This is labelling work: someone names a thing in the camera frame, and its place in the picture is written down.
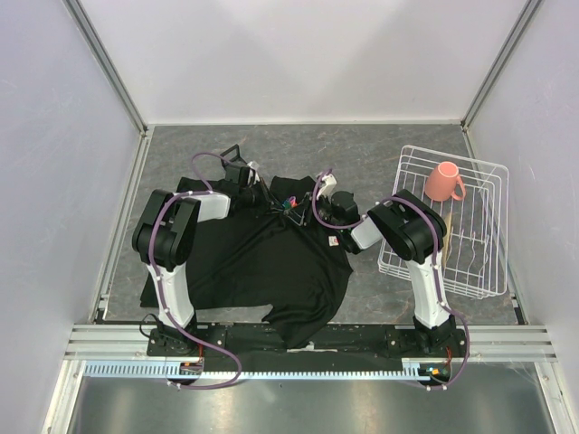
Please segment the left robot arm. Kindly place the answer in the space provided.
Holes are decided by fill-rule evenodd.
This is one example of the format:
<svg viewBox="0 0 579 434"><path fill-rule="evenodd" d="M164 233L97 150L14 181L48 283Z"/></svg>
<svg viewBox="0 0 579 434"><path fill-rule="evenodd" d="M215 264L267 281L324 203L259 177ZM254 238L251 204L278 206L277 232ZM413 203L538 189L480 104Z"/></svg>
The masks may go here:
<svg viewBox="0 0 579 434"><path fill-rule="evenodd" d="M231 193L191 190L173 193L156 189L148 198L132 235L132 249L138 253L153 281L159 304L159 319L173 327L167 345L179 355L189 355L198 346L198 333L189 326L195 320L190 301L185 263L194 245L196 227L201 222L222 220L233 207L257 204L250 197L254 185L262 186L257 163L233 161L224 166Z"/></svg>

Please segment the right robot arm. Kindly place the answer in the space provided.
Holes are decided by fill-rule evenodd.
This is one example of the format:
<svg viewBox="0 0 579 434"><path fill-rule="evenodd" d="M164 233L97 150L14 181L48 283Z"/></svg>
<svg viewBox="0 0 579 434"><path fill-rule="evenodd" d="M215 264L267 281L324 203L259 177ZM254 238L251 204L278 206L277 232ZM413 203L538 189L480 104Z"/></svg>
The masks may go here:
<svg viewBox="0 0 579 434"><path fill-rule="evenodd" d="M303 241L332 265L351 270L348 254L385 242L405 263L413 297L414 344L424 355L436 355L456 329L444 295L437 255L447 227L442 218L407 190L377 203L361 215L354 195L338 191L326 196L307 192L301 199L288 197L280 215L300 232Z"/></svg>

